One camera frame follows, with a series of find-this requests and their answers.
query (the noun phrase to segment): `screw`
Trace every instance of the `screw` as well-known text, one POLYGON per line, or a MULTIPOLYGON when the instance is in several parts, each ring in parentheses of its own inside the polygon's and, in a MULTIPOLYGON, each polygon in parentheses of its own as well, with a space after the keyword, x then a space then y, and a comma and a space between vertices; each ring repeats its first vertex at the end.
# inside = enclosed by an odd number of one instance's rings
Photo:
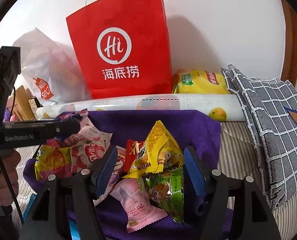
POLYGON ((247 176, 246 181, 252 183, 254 181, 254 179, 251 176, 247 176))
POLYGON ((48 180, 55 180, 56 176, 54 174, 51 174, 47 177, 48 180))
POLYGON ((219 175, 221 175, 221 172, 219 170, 212 170, 212 174, 214 176, 219 176, 219 175))
POLYGON ((81 171, 81 174, 82 174, 82 175, 90 174, 90 170, 89 170, 89 169, 83 169, 83 170, 81 171))

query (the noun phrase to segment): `checkered pillow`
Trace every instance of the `checkered pillow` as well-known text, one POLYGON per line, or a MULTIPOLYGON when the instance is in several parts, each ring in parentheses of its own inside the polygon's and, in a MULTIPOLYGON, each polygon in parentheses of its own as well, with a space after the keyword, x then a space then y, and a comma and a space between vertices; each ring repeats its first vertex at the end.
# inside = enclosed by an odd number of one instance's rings
POLYGON ((248 78, 231 65, 222 73, 242 105, 263 193, 274 210, 297 191, 297 125, 285 110, 297 110, 297 91, 289 81, 248 78))

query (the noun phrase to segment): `green snack packet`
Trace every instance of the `green snack packet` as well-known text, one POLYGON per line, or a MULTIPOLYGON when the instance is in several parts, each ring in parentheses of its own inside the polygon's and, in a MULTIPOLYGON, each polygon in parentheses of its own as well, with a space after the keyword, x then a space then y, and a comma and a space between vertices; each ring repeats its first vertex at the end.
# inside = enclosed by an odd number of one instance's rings
POLYGON ((165 170, 143 177, 148 197, 164 209, 177 223, 183 222, 183 168, 165 170))

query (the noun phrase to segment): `finger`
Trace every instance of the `finger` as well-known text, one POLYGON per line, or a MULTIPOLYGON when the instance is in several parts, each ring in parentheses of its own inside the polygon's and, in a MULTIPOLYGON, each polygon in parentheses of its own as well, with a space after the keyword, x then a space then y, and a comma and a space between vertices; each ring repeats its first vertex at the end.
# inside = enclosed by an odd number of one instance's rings
POLYGON ((0 206, 9 206, 14 202, 14 200, 12 198, 8 198, 8 199, 1 199, 0 200, 0 206))
POLYGON ((2 161, 4 163, 5 169, 7 171, 14 170, 21 161, 21 155, 18 153, 18 151, 13 150, 11 155, 5 158, 2 158, 2 161))
MULTIPOLYGON (((18 184, 12 185, 15 195, 18 195, 18 184)), ((0 188, 0 200, 12 198, 9 188, 0 188)))
MULTIPOLYGON (((7 174, 9 176, 9 178, 10 178, 11 184, 16 184, 17 179, 18 179, 16 170, 8 171, 7 174)), ((4 187, 7 187, 7 184, 6 184, 6 181, 4 179, 3 174, 0 174, 0 188, 4 188, 4 187)))

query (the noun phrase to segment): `yellow snack packet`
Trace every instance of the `yellow snack packet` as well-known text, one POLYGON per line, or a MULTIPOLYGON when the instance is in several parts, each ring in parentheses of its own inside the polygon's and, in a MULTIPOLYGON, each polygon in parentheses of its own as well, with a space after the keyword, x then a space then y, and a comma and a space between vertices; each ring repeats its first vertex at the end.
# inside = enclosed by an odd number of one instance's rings
POLYGON ((59 178, 71 176, 71 166, 70 147, 56 149, 42 145, 35 162, 36 179, 45 181, 50 174, 59 178))
POLYGON ((229 94, 221 74, 179 69, 174 75, 174 94, 229 94))
POLYGON ((183 154, 178 143, 163 123, 157 121, 124 178, 137 179, 142 174, 160 173, 183 163, 183 154))

